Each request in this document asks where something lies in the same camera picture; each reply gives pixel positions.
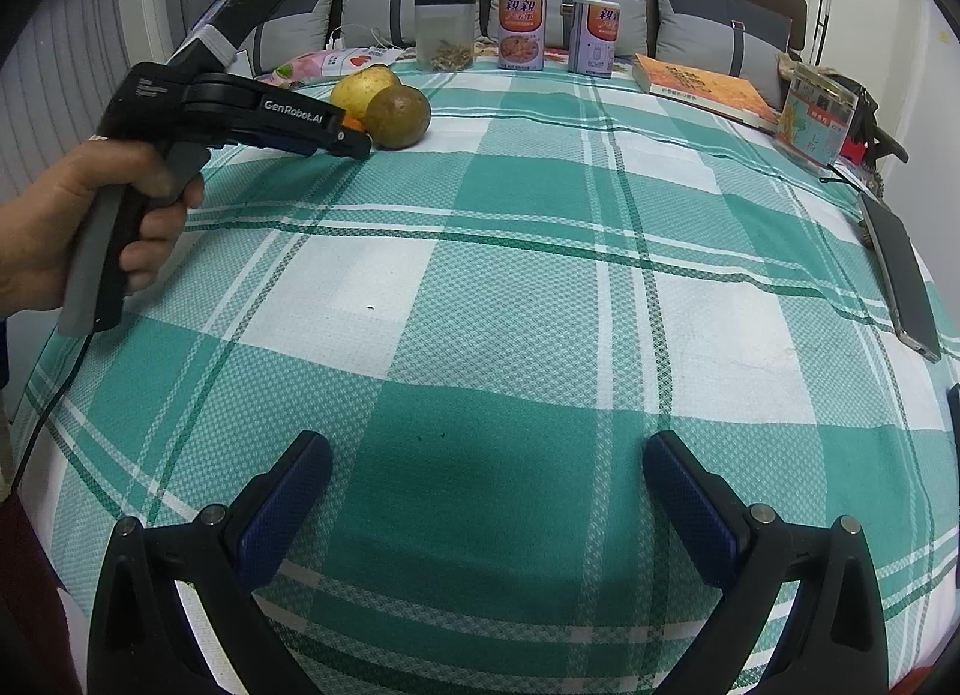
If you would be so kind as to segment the person left hand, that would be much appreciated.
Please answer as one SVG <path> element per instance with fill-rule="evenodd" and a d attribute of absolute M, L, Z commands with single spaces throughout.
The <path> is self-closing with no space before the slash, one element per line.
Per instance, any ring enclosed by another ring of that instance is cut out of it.
<path fill-rule="evenodd" d="M 155 282 L 185 229 L 189 212 L 202 206 L 203 178 L 194 176 L 178 188 L 148 144 L 87 140 L 2 207 L 3 318 L 62 305 L 73 235 L 99 190 L 125 185 L 158 199 L 161 206 L 146 213 L 139 238 L 119 256 L 119 268 L 127 275 L 130 292 Z"/>

